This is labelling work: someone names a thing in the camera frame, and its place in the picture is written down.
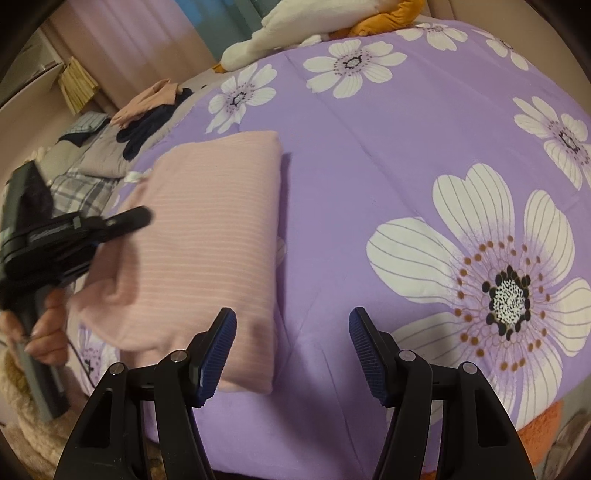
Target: floral pattern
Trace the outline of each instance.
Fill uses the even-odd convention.
[[[591,145],[584,143],[589,136],[587,125],[567,113],[558,118],[556,111],[539,97],[532,97],[532,104],[520,98],[513,101],[524,112],[515,115],[515,123],[544,140],[544,150],[577,190],[583,184],[583,175],[591,186]]]
[[[510,53],[509,57],[513,64],[521,69],[521,70],[529,70],[530,66],[527,63],[527,60],[524,59],[521,55],[519,55],[511,45],[507,42],[501,40],[500,38],[482,30],[473,30],[476,33],[479,33],[483,37],[486,37],[488,40],[486,44],[493,49],[493,51],[502,58],[506,58],[507,55]]]
[[[568,279],[570,224],[548,193],[535,190],[518,238],[511,192],[484,164],[465,180],[439,177],[433,202],[460,247],[422,218],[380,225],[367,244],[369,262],[389,288],[447,307],[394,338],[434,364],[478,364],[519,429],[554,401],[563,355],[577,355],[591,330],[589,284]],[[440,415],[434,406],[432,421]]]
[[[454,40],[465,42],[468,39],[465,32],[442,23],[421,23],[414,28],[396,30],[396,33],[408,41],[417,40],[424,34],[429,45],[441,51],[456,51],[457,45]]]
[[[333,96],[348,98],[361,90],[363,77],[374,83],[387,82],[392,79],[387,67],[400,65],[407,58],[404,53],[391,53],[393,48],[383,41],[362,47],[358,38],[333,43],[329,47],[332,57],[314,57],[304,62],[306,70],[320,73],[308,80],[306,86],[321,93],[336,85]]]
[[[91,395],[94,386],[98,385],[107,369],[119,362],[119,351],[83,325],[78,328],[78,347],[92,385],[88,377],[82,373],[79,375],[79,380],[84,391]]]
[[[277,71],[271,64],[265,65],[258,72],[257,68],[258,64],[255,62],[242,70],[238,78],[231,77],[222,83],[223,93],[218,93],[209,102],[209,113],[215,117],[205,133],[211,133],[218,127],[217,133],[227,132],[232,124],[242,122],[247,106],[264,105],[275,98],[275,89],[265,85],[275,79]]]

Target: hand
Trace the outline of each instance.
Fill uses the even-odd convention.
[[[53,290],[45,299],[45,308],[46,312],[35,324],[25,351],[41,363],[63,366],[68,360],[68,337],[64,331],[67,319],[64,290]],[[27,338],[13,312],[2,312],[0,330],[6,336],[8,346],[18,365],[14,347],[16,343],[25,343]]]

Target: pink clothing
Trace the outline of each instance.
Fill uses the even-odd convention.
[[[281,153],[275,132],[246,132],[160,157],[121,209],[146,205],[152,224],[101,247],[74,313],[141,367],[231,307],[238,331],[220,388],[270,393]]]
[[[160,80],[132,98],[111,119],[111,125],[120,125],[121,128],[125,128],[133,120],[142,118],[146,112],[160,105],[174,105],[177,93],[180,91],[178,83],[170,83],[170,79]]]

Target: screw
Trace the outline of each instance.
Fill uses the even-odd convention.
[[[411,352],[410,350],[402,350],[398,356],[405,362],[412,362],[417,357],[415,353]]]
[[[109,367],[109,373],[111,375],[119,375],[123,370],[125,370],[125,365],[120,362]]]
[[[462,368],[463,368],[464,372],[466,372],[467,374],[470,374],[470,375],[474,375],[475,373],[478,372],[478,367],[476,365],[474,365],[472,362],[466,362],[465,364],[462,365]]]
[[[187,357],[188,355],[187,352],[185,352],[185,350],[176,350],[170,354],[170,359],[176,364],[182,362],[183,360],[186,360]]]

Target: cable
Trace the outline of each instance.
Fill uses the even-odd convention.
[[[80,366],[82,367],[82,370],[84,370],[84,373],[86,374],[86,378],[88,379],[88,381],[90,382],[90,384],[92,385],[92,388],[96,388],[96,385],[94,384],[94,382],[90,379],[90,374],[88,372],[88,370],[86,369],[86,365],[85,363],[82,361],[82,358],[80,357],[80,354],[78,353],[78,350],[76,350],[76,347],[74,347],[74,344],[72,343],[72,341],[70,340],[70,337],[68,337],[68,345],[70,345],[70,348],[72,350],[74,350],[74,354],[76,355],[76,358],[78,359],[78,363],[80,364]]]

